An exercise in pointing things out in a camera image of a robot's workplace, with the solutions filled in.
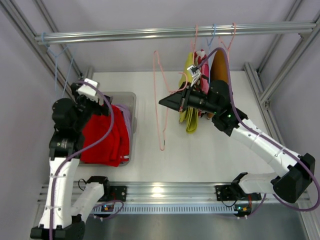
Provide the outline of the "lilac trousers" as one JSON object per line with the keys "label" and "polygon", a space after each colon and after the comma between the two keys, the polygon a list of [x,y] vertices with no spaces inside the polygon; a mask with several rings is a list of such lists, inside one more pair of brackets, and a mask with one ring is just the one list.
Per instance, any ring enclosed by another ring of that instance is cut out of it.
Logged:
{"label": "lilac trousers", "polygon": [[129,141],[131,141],[132,115],[131,115],[130,109],[129,109],[129,107],[127,105],[124,105],[124,104],[116,104],[115,106],[122,112],[122,116],[123,116],[123,119],[124,119],[124,122],[125,122],[125,126],[126,126],[126,129],[127,129],[127,133],[128,133],[128,138],[129,138]]}

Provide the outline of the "yellow-green trousers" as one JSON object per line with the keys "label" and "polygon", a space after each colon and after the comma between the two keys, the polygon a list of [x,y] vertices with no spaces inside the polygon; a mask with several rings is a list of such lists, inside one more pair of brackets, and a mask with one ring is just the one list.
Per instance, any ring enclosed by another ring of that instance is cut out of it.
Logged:
{"label": "yellow-green trousers", "polygon": [[[189,83],[192,82],[192,76],[188,72],[187,68],[193,65],[193,63],[194,63],[194,54],[192,52],[189,52],[184,64],[183,74],[178,84],[180,88],[185,86],[186,80]],[[192,107],[188,107],[186,111],[181,112],[179,114],[179,123],[181,124],[183,122],[186,122],[186,132],[188,134],[193,134],[198,127],[198,110]]]}

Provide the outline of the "red trousers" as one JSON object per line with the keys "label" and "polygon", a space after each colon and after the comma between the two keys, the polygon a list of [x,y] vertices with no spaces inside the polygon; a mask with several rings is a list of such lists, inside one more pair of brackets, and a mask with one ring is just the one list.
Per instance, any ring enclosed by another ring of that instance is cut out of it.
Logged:
{"label": "red trousers", "polygon": [[[122,112],[112,106],[114,124],[111,132],[97,145],[84,151],[80,160],[85,164],[99,164],[118,167],[122,162],[129,160],[130,141]],[[84,147],[100,140],[109,130],[111,116],[93,115],[84,127]]]}

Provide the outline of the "light blue hanger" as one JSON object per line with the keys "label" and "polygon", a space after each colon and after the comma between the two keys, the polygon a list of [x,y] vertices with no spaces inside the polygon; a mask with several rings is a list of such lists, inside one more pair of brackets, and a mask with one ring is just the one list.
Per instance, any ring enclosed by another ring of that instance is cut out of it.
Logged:
{"label": "light blue hanger", "polygon": [[69,44],[67,44],[66,46],[64,46],[62,48],[62,50],[59,53],[55,53],[54,51],[52,51],[50,49],[50,45],[45,43],[45,39],[44,39],[45,34],[46,34],[45,32],[41,33],[41,35],[40,35],[41,42],[44,44],[47,52],[49,52],[54,58],[54,91],[55,91],[55,100],[58,100],[60,98],[63,98],[64,94],[66,92],[69,76],[71,73],[71,67],[73,66],[73,62],[74,62],[74,58],[75,58],[75,56],[74,56],[75,52],[71,55],[71,60],[70,60],[70,64],[69,64],[67,76],[66,76],[66,81],[65,81],[65,83],[62,84],[62,94],[59,95],[59,93],[58,93],[58,59],[59,59],[60,55],[64,54],[67,50],[69,50],[69,48],[71,46]]}

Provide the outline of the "pink hanger of yellow trousers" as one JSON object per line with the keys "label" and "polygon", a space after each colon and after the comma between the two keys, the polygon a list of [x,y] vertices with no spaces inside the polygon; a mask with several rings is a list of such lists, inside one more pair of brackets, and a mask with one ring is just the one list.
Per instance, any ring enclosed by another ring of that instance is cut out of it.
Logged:
{"label": "pink hanger of yellow trousers", "polygon": [[192,62],[195,62],[195,51],[197,46],[197,39],[198,39],[198,24],[195,25],[195,32],[194,32],[194,39],[190,42],[191,53],[192,53]]}

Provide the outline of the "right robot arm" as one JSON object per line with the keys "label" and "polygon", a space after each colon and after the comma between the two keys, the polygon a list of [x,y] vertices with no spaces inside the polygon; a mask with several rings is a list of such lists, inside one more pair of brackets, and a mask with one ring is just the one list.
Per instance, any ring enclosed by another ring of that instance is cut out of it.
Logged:
{"label": "right robot arm", "polygon": [[231,183],[239,198],[252,193],[274,194],[293,204],[312,183],[315,158],[308,153],[301,156],[275,142],[245,113],[233,108],[225,81],[212,81],[207,94],[187,87],[158,103],[177,112],[194,108],[212,113],[211,121],[219,131],[247,146],[273,169],[272,173],[239,174]]}

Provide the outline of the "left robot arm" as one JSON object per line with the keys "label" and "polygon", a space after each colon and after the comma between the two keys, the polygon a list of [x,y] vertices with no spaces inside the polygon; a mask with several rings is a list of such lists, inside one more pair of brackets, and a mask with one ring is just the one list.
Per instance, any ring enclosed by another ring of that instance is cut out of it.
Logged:
{"label": "left robot arm", "polygon": [[[60,98],[52,105],[54,133],[49,142],[49,184],[42,217],[30,230],[32,240],[81,240],[85,224],[96,204],[107,197],[109,180],[92,176],[80,197],[72,203],[75,173],[82,153],[101,143],[112,131],[115,117],[110,101],[91,79],[72,83],[74,99]],[[93,115],[111,117],[108,130],[84,146],[83,128]]]}

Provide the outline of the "pink hanger of red trousers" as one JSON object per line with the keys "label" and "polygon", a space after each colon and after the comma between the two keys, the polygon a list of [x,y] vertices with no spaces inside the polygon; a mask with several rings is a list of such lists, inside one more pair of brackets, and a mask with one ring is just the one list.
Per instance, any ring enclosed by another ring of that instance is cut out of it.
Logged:
{"label": "pink hanger of red trousers", "polygon": [[169,86],[166,73],[162,66],[160,55],[157,50],[153,52],[152,55],[152,77],[153,77],[153,95],[154,95],[154,110],[155,110],[155,121],[156,121],[156,133],[158,139],[158,146],[160,151],[165,151],[166,149],[166,131],[168,126],[168,115],[169,109],[167,107],[159,106],[158,98],[158,81],[157,81],[157,68],[160,70],[160,75],[162,77],[162,83],[164,84],[164,90],[169,95],[182,92],[188,86],[189,77],[185,72],[179,72],[179,74],[184,77],[182,86],[179,86],[177,89],[171,89]]}

